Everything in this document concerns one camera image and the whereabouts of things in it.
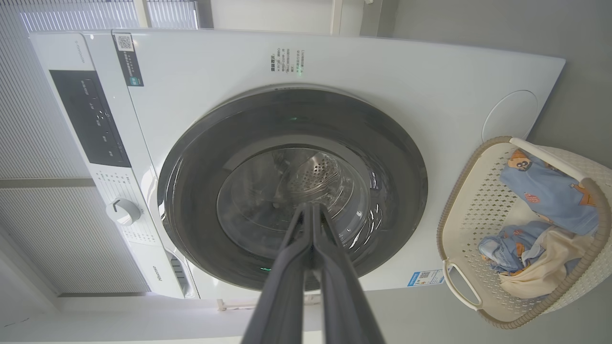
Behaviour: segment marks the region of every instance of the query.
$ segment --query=washing machine door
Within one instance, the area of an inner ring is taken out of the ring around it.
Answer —
[[[404,246],[427,199],[404,129],[336,91],[278,88],[206,114],[168,154],[158,200],[176,247],[210,275],[260,290],[296,206],[324,204],[357,273]],[[314,276],[306,289],[318,289]]]

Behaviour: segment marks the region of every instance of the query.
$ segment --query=black display panel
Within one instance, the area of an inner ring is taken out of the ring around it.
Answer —
[[[70,122],[91,163],[131,167],[93,70],[50,70]]]

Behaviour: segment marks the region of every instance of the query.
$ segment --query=brand logo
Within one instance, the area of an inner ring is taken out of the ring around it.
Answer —
[[[159,271],[157,270],[157,268],[155,266],[153,266],[153,270],[155,271],[155,275],[157,275],[157,280],[161,281],[162,280],[162,276],[159,275]]]
[[[81,46],[78,44],[78,41],[75,41],[76,50],[78,51],[78,55],[81,57],[81,62],[85,63],[85,58],[83,57],[83,53],[81,52]]]

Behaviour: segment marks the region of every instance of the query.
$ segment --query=blue and white label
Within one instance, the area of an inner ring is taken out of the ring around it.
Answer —
[[[444,282],[442,270],[417,271],[412,274],[408,286],[432,285]]]

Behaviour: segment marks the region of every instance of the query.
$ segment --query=beige garment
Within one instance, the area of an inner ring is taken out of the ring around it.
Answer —
[[[593,237],[588,234],[580,236],[555,226],[542,236],[542,247],[546,251],[535,263],[518,275],[499,275],[502,289],[510,295],[530,299],[552,293],[567,275],[565,263],[582,258],[593,242]]]

